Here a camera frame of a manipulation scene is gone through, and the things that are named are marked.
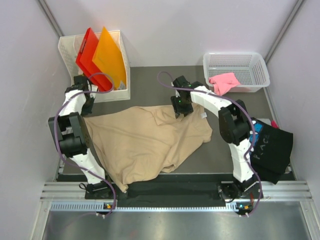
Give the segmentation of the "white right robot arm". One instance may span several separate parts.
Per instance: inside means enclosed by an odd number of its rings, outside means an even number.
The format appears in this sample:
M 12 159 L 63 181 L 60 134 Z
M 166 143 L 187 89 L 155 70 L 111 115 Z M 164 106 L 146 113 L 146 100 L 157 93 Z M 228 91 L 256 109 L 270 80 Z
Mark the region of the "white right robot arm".
M 170 99 L 176 118 L 193 113 L 196 104 L 218 118 L 219 133 L 229 145 L 233 177 L 238 181 L 233 185 L 233 192 L 237 197 L 245 198 L 252 191 L 248 180 L 254 175 L 248 165 L 252 121 L 245 104 L 241 100 L 231 101 L 219 96 L 198 81 L 190 83 L 184 76 L 176 78 L 171 86 L 175 89 L 175 95 Z

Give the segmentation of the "white file organizer rack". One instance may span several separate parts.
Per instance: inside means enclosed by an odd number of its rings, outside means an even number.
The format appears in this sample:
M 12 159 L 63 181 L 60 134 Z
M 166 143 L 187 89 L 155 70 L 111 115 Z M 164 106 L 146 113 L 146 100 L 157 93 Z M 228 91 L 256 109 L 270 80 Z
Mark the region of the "white file organizer rack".
M 58 51 L 74 84 L 76 76 L 90 77 L 100 93 L 96 103 L 131 98 L 130 64 L 120 30 L 95 33 L 88 28 L 84 34 L 62 36 Z

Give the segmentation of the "black printed t shirt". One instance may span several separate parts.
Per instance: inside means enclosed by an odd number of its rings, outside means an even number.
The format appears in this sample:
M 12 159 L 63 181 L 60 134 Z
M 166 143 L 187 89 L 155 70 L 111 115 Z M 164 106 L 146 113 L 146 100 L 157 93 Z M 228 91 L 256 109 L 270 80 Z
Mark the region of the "black printed t shirt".
M 294 134 L 253 119 L 255 138 L 250 164 L 262 181 L 277 184 L 290 164 Z

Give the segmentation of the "red plastic folder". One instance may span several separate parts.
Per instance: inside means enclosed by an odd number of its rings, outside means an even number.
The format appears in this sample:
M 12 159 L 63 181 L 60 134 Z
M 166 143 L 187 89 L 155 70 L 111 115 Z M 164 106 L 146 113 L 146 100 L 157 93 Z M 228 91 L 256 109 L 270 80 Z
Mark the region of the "red plastic folder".
M 80 45 L 75 63 L 82 70 L 83 74 L 98 87 L 100 92 L 106 92 L 112 88 L 110 80 L 103 74 L 94 75 L 101 72 L 93 62 L 98 42 L 99 40 L 93 30 L 88 28 Z

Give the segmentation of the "beige t shirt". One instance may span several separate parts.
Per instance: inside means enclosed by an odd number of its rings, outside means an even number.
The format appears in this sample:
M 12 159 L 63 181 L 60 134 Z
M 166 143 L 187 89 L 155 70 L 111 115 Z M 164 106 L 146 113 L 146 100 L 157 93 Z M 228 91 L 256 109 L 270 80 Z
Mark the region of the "beige t shirt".
M 192 107 L 188 116 L 176 117 L 171 105 L 158 105 L 84 119 L 99 161 L 123 193 L 132 183 L 173 172 L 211 141 L 204 108 Z

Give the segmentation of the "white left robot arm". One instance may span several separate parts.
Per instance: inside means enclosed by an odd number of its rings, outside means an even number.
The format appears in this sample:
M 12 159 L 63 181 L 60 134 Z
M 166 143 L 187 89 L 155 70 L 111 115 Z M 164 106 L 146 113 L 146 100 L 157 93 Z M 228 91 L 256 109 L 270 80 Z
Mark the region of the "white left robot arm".
M 95 149 L 84 120 L 84 116 L 92 112 L 98 87 L 84 75 L 74 76 L 73 80 L 74 84 L 65 90 L 63 109 L 58 117 L 48 119 L 48 125 L 61 154 L 72 160 L 71 165 L 79 167 L 86 176 L 87 185 L 80 187 L 106 199 L 113 194 L 114 187 L 105 181 L 105 170 L 93 155 Z

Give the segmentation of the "pink t shirt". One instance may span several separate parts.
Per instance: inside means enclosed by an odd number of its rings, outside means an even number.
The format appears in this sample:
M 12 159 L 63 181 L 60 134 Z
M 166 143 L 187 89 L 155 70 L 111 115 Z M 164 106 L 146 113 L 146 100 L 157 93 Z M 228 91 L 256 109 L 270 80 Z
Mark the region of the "pink t shirt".
M 209 78 L 209 83 L 213 85 L 214 93 L 219 96 L 223 96 L 232 88 L 240 85 L 233 72 L 212 76 Z

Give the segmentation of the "orange plastic folder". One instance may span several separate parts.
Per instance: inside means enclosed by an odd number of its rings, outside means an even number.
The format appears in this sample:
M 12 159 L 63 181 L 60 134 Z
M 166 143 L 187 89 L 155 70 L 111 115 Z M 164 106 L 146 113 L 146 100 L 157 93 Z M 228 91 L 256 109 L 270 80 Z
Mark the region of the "orange plastic folder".
M 127 75 L 121 49 L 105 27 L 102 28 L 92 60 L 99 70 L 106 74 L 114 90 L 127 88 Z

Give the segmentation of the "white mesh laundry basket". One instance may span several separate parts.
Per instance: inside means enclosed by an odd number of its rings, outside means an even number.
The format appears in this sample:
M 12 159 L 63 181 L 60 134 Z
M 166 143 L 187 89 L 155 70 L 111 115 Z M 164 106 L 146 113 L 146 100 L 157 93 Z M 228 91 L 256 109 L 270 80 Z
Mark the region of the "white mesh laundry basket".
M 205 82 L 210 90 L 214 85 L 210 78 L 234 73 L 240 85 L 231 88 L 231 93 L 255 93 L 270 85 L 270 76 L 263 57 L 257 52 L 218 52 L 203 55 Z

